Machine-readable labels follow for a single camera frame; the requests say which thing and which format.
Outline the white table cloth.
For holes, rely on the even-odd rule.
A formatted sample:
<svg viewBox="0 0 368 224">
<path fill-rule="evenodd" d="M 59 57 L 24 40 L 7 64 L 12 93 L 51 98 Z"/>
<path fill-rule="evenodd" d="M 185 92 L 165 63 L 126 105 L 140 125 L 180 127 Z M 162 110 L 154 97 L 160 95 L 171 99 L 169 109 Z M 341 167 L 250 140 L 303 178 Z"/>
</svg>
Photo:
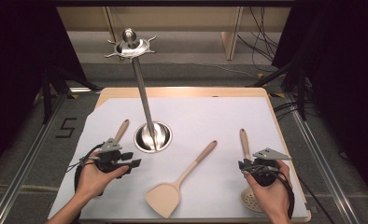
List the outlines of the white table cloth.
<svg viewBox="0 0 368 224">
<path fill-rule="evenodd" d="M 141 161 L 139 167 L 112 181 L 104 194 L 91 200 L 81 219 L 90 221 L 134 221 L 163 223 L 146 202 L 145 193 L 163 182 L 173 182 L 211 142 L 215 149 L 188 174 L 181 185 L 181 201 L 171 222 L 212 223 L 262 219 L 262 213 L 247 209 L 241 192 L 248 183 L 238 168 L 244 154 L 240 133 L 248 135 L 256 152 L 267 147 L 286 150 L 268 99 L 264 97 L 152 98 L 152 117 L 167 124 L 173 133 L 170 145 L 157 153 L 145 153 L 134 144 L 135 131 L 144 124 L 142 105 L 136 98 L 112 98 L 88 117 L 74 157 L 85 156 L 96 145 L 114 136 L 121 124 L 129 127 L 120 144 Z"/>
</svg>

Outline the person's right hand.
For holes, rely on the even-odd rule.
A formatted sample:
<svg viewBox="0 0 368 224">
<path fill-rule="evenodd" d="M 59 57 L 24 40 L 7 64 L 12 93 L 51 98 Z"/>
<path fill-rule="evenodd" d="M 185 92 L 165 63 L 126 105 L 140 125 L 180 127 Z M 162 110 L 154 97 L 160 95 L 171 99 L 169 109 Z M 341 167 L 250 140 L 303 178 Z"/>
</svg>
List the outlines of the person's right hand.
<svg viewBox="0 0 368 224">
<path fill-rule="evenodd" d="M 290 206 L 289 194 L 280 180 L 272 185 L 262 187 L 249 173 L 244 173 L 244 178 L 252 188 L 261 210 L 269 216 L 288 216 Z"/>
</svg>

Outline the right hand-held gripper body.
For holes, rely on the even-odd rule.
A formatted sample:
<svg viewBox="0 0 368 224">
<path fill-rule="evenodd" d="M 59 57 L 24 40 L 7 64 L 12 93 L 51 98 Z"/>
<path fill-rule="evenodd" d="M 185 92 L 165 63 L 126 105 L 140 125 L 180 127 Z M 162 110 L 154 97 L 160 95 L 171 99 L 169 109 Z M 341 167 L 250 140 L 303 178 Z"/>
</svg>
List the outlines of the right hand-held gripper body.
<svg viewBox="0 0 368 224">
<path fill-rule="evenodd" d="M 254 164 L 247 165 L 246 171 L 249 172 L 262 187 L 272 185 L 277 179 L 279 172 L 277 160 L 291 160 L 291 156 L 269 147 L 255 152 L 253 157 Z"/>
</svg>

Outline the aluminium floor rail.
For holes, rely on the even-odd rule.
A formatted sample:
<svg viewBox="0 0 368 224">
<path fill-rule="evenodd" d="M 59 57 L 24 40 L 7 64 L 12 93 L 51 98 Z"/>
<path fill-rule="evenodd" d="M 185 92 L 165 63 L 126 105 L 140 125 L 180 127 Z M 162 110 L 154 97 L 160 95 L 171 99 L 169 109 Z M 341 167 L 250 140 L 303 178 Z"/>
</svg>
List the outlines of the aluminium floor rail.
<svg viewBox="0 0 368 224">
<path fill-rule="evenodd" d="M 55 118 L 60 108 L 62 107 L 62 104 L 64 103 L 65 99 L 66 94 L 59 94 L 57 96 L 56 101 L 52 107 L 50 117 L 42 123 L 41 128 L 37 133 L 37 136 L 33 144 L 31 145 L 30 149 L 28 150 L 25 158 L 21 163 L 21 166 L 19 167 L 19 170 L 14 175 L 13 180 L 7 186 L 7 189 L 5 190 L 5 193 L 3 194 L 3 197 L 0 200 L 0 224 L 4 224 L 7 215 L 9 214 L 13 204 L 15 203 L 21 190 L 21 187 L 25 179 L 29 175 L 30 170 L 33 167 L 33 164 L 35 163 L 35 160 L 39 152 L 44 146 L 44 143 L 52 127 L 52 124 L 55 121 Z"/>
<path fill-rule="evenodd" d="M 306 121 L 302 119 L 298 112 L 294 112 L 293 115 L 299 130 L 301 131 L 304 140 L 315 160 L 315 163 L 323 177 L 332 198 L 346 224 L 360 224 L 360 220 L 354 212 L 348 197 L 344 193 L 341 185 L 338 183 L 332 168 L 328 164 L 325 156 L 323 155 L 316 138 L 314 137 L 311 129 Z"/>
</svg>

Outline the black metal stand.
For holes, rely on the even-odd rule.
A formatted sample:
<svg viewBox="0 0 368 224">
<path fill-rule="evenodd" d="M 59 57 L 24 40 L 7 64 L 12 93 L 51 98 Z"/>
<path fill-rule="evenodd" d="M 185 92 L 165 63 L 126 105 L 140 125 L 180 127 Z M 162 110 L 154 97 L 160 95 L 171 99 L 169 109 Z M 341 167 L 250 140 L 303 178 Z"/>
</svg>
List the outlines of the black metal stand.
<svg viewBox="0 0 368 224">
<path fill-rule="evenodd" d="M 55 89 L 59 95 L 70 92 L 66 81 L 73 80 L 91 91 L 101 91 L 102 88 L 92 84 L 85 77 L 80 77 L 60 66 L 49 65 L 42 75 L 42 93 L 44 104 L 44 123 L 47 123 L 53 114 L 50 87 Z"/>
<path fill-rule="evenodd" d="M 304 70 L 299 63 L 290 62 L 282 66 L 268 77 L 262 78 L 255 84 L 252 84 L 251 88 L 260 88 L 282 75 L 285 77 L 283 78 L 282 84 L 280 86 L 281 90 L 284 92 L 292 92 L 293 90 L 297 90 L 297 109 L 302 120 L 306 120 L 304 112 L 306 75 L 304 74 Z"/>
</svg>

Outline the beige slotted spoon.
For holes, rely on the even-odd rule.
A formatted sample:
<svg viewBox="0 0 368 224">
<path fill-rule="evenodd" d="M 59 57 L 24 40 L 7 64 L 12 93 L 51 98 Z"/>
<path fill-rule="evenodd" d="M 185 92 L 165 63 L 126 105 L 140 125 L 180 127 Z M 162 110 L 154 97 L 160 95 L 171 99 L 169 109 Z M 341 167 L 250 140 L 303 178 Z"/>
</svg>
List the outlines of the beige slotted spoon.
<svg viewBox="0 0 368 224">
<path fill-rule="evenodd" d="M 250 154 L 249 154 L 248 136 L 244 129 L 240 130 L 240 140 L 245 158 L 249 160 Z M 247 209 L 258 213 L 262 212 L 251 187 L 247 187 L 242 191 L 241 201 Z"/>
</svg>

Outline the steel utensil rack stand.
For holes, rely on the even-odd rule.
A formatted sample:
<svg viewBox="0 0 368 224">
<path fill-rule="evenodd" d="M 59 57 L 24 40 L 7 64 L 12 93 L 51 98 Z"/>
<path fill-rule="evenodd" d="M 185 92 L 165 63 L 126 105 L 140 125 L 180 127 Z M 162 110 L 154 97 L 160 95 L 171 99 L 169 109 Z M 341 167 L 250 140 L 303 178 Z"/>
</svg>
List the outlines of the steel utensil rack stand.
<svg viewBox="0 0 368 224">
<path fill-rule="evenodd" d="M 135 132 L 134 142 L 140 150 L 147 153 L 156 153 L 166 149 L 172 140 L 171 129 L 162 122 L 152 119 L 139 61 L 142 55 L 153 53 L 153 50 L 150 49 L 150 42 L 155 38 L 156 36 L 150 39 L 138 38 L 133 29 L 126 28 L 122 32 L 122 40 L 120 42 L 108 40 L 108 43 L 114 45 L 114 52 L 106 55 L 106 58 L 120 57 L 128 59 L 134 69 L 134 76 L 146 118 L 146 123 Z"/>
</svg>

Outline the beige spatula turner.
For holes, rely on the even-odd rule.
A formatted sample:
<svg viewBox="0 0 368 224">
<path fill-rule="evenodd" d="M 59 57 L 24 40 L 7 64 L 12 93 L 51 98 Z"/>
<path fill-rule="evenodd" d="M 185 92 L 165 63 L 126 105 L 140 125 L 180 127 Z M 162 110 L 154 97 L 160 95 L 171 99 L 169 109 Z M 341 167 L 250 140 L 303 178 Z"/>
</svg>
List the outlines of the beige spatula turner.
<svg viewBox="0 0 368 224">
<path fill-rule="evenodd" d="M 217 144 L 217 140 L 210 142 L 176 181 L 160 183 L 145 193 L 146 202 L 158 215 L 169 218 L 173 214 L 181 201 L 182 182 Z"/>
</svg>

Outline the black curtain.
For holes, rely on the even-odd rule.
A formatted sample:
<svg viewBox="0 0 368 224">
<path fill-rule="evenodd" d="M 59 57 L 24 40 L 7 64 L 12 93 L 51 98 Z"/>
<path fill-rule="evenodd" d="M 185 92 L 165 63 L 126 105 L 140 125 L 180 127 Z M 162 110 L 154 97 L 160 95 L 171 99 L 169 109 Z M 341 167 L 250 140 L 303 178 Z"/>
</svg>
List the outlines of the black curtain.
<svg viewBox="0 0 368 224">
<path fill-rule="evenodd" d="M 51 66 L 85 77 L 57 8 L 0 0 L 0 158 Z"/>
<path fill-rule="evenodd" d="M 314 0 L 293 7 L 274 65 L 293 58 L 325 2 L 306 74 L 318 108 L 368 187 L 368 0 Z"/>
</svg>

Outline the light wooden furniture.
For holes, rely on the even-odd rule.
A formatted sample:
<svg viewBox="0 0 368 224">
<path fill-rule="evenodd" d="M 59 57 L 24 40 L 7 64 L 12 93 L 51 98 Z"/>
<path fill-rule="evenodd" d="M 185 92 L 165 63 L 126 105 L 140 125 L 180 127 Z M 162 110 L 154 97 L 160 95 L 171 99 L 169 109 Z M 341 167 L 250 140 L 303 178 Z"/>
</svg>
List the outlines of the light wooden furniture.
<svg viewBox="0 0 368 224">
<path fill-rule="evenodd" d="M 219 32 L 226 59 L 234 58 L 237 34 L 281 33 L 288 7 L 58 7 L 68 31 L 107 31 L 121 40 L 125 28 L 140 31 Z"/>
</svg>

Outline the person's left hand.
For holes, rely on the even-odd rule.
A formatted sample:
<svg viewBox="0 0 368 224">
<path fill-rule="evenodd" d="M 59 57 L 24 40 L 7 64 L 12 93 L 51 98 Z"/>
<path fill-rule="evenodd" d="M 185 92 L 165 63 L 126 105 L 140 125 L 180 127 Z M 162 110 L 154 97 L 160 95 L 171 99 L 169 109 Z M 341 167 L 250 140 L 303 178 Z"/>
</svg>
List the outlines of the person's left hand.
<svg viewBox="0 0 368 224">
<path fill-rule="evenodd" d="M 104 173 L 93 162 L 87 162 L 80 173 L 75 197 L 89 201 L 101 194 L 113 179 L 124 175 L 128 169 L 129 167 L 124 165 L 115 171 Z"/>
</svg>

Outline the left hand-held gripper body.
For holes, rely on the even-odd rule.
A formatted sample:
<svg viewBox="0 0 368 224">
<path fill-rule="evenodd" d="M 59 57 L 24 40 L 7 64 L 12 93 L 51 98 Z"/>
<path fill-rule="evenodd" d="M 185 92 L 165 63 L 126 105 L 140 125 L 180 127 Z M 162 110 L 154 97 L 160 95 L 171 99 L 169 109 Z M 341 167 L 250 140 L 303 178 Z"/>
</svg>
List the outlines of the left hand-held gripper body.
<svg viewBox="0 0 368 224">
<path fill-rule="evenodd" d="M 116 170 L 118 161 L 121 159 L 121 145 L 114 139 L 109 138 L 98 147 L 98 160 L 96 166 L 104 173 Z"/>
</svg>

